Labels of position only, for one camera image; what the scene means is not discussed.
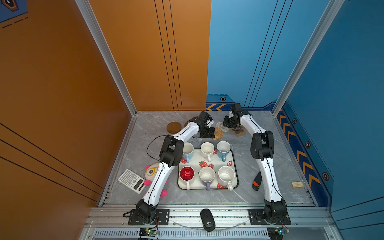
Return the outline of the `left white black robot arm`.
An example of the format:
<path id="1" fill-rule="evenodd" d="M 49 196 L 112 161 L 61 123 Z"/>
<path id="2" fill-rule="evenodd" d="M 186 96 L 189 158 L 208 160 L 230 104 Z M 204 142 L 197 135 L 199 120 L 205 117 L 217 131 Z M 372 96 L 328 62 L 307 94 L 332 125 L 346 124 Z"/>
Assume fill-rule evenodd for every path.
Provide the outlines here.
<path id="1" fill-rule="evenodd" d="M 151 224 L 156 219 L 156 209 L 162 190 L 169 175 L 182 160 L 184 144 L 196 134 L 200 134 L 202 137 L 213 137 L 215 132 L 212 127 L 213 123 L 213 118 L 207 112 L 202 111 L 179 132 L 165 136 L 159 155 L 158 172 L 150 184 L 149 190 L 136 205 L 135 213 L 139 220 L 145 224 Z"/>

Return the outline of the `matte brown round coaster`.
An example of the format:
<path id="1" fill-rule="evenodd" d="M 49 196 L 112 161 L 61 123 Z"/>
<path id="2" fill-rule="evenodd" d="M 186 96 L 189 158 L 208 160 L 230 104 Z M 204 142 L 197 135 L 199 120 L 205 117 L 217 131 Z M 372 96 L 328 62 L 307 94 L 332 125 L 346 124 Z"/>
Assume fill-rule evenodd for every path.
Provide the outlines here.
<path id="1" fill-rule="evenodd" d="M 167 132 L 170 134 L 176 134 L 182 129 L 182 125 L 178 122 L 171 122 L 167 125 Z"/>

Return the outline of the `tan rattan round coaster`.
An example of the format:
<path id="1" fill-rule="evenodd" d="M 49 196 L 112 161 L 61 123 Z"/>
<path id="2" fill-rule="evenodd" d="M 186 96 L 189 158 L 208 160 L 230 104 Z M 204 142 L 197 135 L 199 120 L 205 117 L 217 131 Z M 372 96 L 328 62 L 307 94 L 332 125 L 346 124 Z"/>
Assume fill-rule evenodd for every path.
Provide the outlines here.
<path id="1" fill-rule="evenodd" d="M 223 137 L 223 135 L 224 135 L 224 133 L 223 133 L 222 129 L 215 128 L 214 137 L 212 138 L 212 140 L 214 140 L 214 141 L 220 140 Z"/>

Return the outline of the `light blue mug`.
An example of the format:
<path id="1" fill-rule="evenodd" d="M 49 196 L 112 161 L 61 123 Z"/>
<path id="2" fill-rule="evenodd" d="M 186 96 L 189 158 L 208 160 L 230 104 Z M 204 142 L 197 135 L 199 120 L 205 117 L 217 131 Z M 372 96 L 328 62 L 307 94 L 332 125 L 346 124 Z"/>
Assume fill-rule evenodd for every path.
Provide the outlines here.
<path id="1" fill-rule="evenodd" d="M 194 146 L 191 143 L 184 143 L 182 163 L 189 163 L 194 154 Z"/>

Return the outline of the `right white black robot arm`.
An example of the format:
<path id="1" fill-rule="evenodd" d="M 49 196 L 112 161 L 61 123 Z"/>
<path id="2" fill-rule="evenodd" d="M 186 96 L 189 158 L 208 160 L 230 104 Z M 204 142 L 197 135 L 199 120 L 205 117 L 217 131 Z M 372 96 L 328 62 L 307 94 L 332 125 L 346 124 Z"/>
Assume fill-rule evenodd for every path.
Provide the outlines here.
<path id="1" fill-rule="evenodd" d="M 223 125 L 233 130 L 243 127 L 252 136 L 250 152 L 260 169 L 256 183 L 263 185 L 265 189 L 263 217 L 266 223 L 290 225 L 291 219 L 287 203 L 279 189 L 274 170 L 274 134 L 263 129 L 254 120 L 252 114 L 243 110 L 239 103 L 231 106 L 229 115 L 224 118 Z"/>

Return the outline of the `white woven round coaster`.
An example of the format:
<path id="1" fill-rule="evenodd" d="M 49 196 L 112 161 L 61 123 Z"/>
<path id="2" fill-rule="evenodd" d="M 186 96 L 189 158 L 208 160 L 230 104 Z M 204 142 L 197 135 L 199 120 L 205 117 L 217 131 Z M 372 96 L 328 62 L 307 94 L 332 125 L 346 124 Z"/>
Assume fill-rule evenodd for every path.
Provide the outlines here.
<path id="1" fill-rule="evenodd" d="M 226 133 L 229 130 L 228 127 L 224 126 L 223 122 L 218 122 L 216 128 L 222 130 L 223 133 Z"/>

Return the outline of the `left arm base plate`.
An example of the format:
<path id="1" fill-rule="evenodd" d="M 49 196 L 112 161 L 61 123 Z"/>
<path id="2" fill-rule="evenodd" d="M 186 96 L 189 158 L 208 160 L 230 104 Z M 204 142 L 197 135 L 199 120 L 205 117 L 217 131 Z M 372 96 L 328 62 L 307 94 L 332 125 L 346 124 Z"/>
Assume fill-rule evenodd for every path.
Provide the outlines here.
<path id="1" fill-rule="evenodd" d="M 160 225 L 165 226 L 169 224 L 169 209 L 156 209 L 154 214 L 150 214 L 149 217 L 145 217 L 140 214 L 138 210 L 134 210 L 130 213 L 128 225 L 140 226 L 140 225 Z"/>

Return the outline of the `brown paw print coaster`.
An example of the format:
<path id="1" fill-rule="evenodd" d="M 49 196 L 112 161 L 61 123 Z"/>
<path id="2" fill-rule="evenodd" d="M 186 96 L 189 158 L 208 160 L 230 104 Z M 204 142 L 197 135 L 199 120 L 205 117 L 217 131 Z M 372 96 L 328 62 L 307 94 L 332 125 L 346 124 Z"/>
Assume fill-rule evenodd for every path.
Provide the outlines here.
<path id="1" fill-rule="evenodd" d="M 242 136 L 247 134 L 247 131 L 245 130 L 245 128 L 243 126 L 240 126 L 240 128 L 236 129 L 236 130 L 230 129 L 230 131 L 236 137 L 242 137 Z"/>

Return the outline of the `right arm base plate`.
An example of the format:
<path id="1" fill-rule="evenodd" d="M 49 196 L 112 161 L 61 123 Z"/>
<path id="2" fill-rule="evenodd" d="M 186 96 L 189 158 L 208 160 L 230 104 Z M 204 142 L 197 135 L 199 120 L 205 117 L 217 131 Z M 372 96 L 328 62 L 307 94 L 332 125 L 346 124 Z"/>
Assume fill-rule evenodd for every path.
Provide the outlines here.
<path id="1" fill-rule="evenodd" d="M 291 225 L 291 219 L 287 211 L 283 213 L 266 213 L 264 209 L 249 209 L 251 225 Z"/>

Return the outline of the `grey woven round coaster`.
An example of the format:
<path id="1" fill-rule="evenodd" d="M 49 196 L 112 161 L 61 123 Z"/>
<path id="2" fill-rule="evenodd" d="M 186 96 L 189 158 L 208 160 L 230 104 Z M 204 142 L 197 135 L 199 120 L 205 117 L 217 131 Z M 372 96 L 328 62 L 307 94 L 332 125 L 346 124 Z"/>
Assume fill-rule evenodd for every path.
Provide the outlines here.
<path id="1" fill-rule="evenodd" d="M 188 142 L 191 143 L 194 148 L 200 148 L 203 139 L 200 136 L 192 136 Z"/>

